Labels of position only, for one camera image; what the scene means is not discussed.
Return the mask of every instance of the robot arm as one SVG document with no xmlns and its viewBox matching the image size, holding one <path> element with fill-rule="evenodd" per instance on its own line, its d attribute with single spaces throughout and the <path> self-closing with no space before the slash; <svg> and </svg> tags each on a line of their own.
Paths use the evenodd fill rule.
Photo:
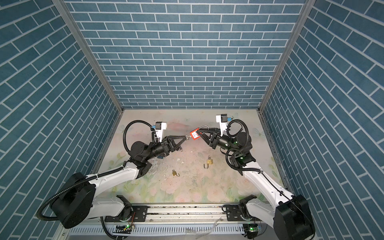
<svg viewBox="0 0 384 240">
<path fill-rule="evenodd" d="M 137 141 L 132 144 L 131 149 L 128 149 L 125 141 L 126 133 L 136 122 L 144 123 L 151 128 L 152 142 L 145 144 Z M 37 218 L 47 221 L 60 220 L 65 228 L 74 227 L 84 219 L 101 216 L 118 216 L 122 222 L 128 220 L 132 215 L 132 205 L 124 196 L 117 195 L 112 199 L 96 197 L 113 186 L 144 176 L 152 166 L 148 162 L 151 158 L 164 157 L 181 149 L 181 144 L 188 140 L 188 136 L 162 138 L 162 131 L 166 126 L 165 122 L 157 122 L 152 126 L 141 120 L 129 123 L 123 134 L 124 148 L 130 155 L 128 161 L 120 167 L 97 174 L 86 176 L 80 172 L 73 174 L 57 194 L 41 205 L 36 214 Z M 42 214 L 47 205 L 50 205 L 56 217 Z"/>
<path fill-rule="evenodd" d="M 213 149 L 219 146 L 226 150 L 226 153 L 222 153 L 225 154 L 227 164 L 241 175 L 244 174 L 270 203 L 268 205 L 253 195 L 248 196 L 238 205 L 242 217 L 263 220 L 274 228 L 281 240 L 304 240 L 314 236 L 315 229 L 307 200 L 301 195 L 295 196 L 263 171 L 250 153 L 252 144 L 245 123 L 241 120 L 231 121 L 226 114 L 217 115 L 216 121 L 220 129 L 197 129 L 197 134 Z M 229 129 L 234 122 L 240 123 L 242 128 L 231 135 Z"/>
</svg>

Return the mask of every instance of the table surface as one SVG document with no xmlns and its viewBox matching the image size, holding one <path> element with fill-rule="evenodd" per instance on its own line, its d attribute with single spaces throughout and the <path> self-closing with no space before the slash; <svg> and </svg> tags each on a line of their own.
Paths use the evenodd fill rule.
<svg viewBox="0 0 384 240">
<path fill-rule="evenodd" d="M 122 144 L 122 134 L 125 126 L 133 120 L 144 120 L 151 124 L 157 121 L 167 122 L 163 137 L 184 136 L 203 125 L 219 128 L 216 115 L 225 113 L 232 119 L 240 119 L 246 123 L 252 139 L 252 156 L 266 173 L 282 185 L 256 110 L 125 110 L 99 172 L 118 167 L 128 160 L 129 155 Z M 233 133 L 239 129 L 235 125 L 237 123 L 231 126 Z M 135 123 L 129 128 L 127 146 L 130 148 L 136 141 L 150 143 L 151 132 L 148 126 Z M 182 144 L 182 149 L 182 152 L 172 152 L 164 159 L 149 160 L 152 167 L 145 176 L 119 184 L 100 196 L 113 197 L 120 194 L 131 203 L 238 202 L 250 194 L 265 200 L 253 184 L 226 164 L 225 156 L 219 148 L 210 148 L 201 138 L 190 138 Z M 203 164 L 207 163 L 208 156 L 213 159 L 213 164 L 204 169 Z M 173 176 L 173 170 L 180 176 Z"/>
</svg>

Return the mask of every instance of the black motor housing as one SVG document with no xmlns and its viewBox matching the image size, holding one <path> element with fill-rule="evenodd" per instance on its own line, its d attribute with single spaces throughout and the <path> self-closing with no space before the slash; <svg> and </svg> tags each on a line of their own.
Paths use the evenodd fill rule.
<svg viewBox="0 0 384 240">
<path fill-rule="evenodd" d="M 134 142 L 132 144 L 131 150 L 128 152 L 128 154 L 134 160 L 137 160 L 137 161 L 140 161 L 140 162 L 145 162 L 148 159 L 154 157 L 151 154 L 152 146 L 153 146 L 152 142 L 149 145 L 147 145 L 147 144 L 145 144 L 145 143 L 143 143 L 141 141 L 137 141 L 137 142 Z"/>
<path fill-rule="evenodd" d="M 314 233 L 311 210 L 302 195 L 294 196 L 291 201 L 276 207 L 273 229 L 279 240 L 304 240 Z"/>
<path fill-rule="evenodd" d="M 73 174 L 59 192 L 83 179 L 85 176 L 82 173 Z M 50 204 L 50 207 L 65 228 L 72 228 L 88 216 L 95 191 L 94 184 L 85 182 L 65 194 L 61 194 Z"/>
<path fill-rule="evenodd" d="M 237 145 L 242 148 L 245 145 L 245 141 L 247 139 L 247 134 L 245 132 L 241 132 L 235 137 L 235 143 L 237 142 Z M 248 138 L 248 144 L 245 146 L 243 153 L 246 154 L 252 149 L 252 144 L 251 144 L 251 136 Z"/>
</svg>

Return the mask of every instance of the brick wall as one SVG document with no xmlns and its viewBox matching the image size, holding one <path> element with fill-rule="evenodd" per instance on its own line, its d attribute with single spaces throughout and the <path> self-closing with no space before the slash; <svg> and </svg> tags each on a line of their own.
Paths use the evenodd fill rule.
<svg viewBox="0 0 384 240">
<path fill-rule="evenodd" d="M 66 1 L 125 108 L 257 108 L 303 2 Z"/>
<path fill-rule="evenodd" d="M 384 2 L 317 0 L 265 109 L 319 239 L 384 239 Z"/>
<path fill-rule="evenodd" d="M 52 2 L 0 1 L 0 239 L 53 236 L 37 208 L 90 172 L 116 117 Z"/>
</svg>

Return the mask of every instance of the white vent grille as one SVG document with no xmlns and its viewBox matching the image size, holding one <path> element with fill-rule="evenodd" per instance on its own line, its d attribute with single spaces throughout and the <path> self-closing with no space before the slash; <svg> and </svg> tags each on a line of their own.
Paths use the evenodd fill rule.
<svg viewBox="0 0 384 240">
<path fill-rule="evenodd" d="M 110 233 L 113 232 L 116 225 L 108 226 Z M 193 231 L 210 231 L 212 224 L 136 224 L 135 229 L 130 234 L 114 234 L 114 235 L 130 235 L 130 236 L 168 236 L 186 234 L 186 228 Z M 234 234 L 244 233 L 243 225 L 237 223 L 225 223 L 216 226 L 211 234 Z M 71 228 L 70 235 L 104 235 L 103 228 L 97 225 L 79 225 Z"/>
</svg>

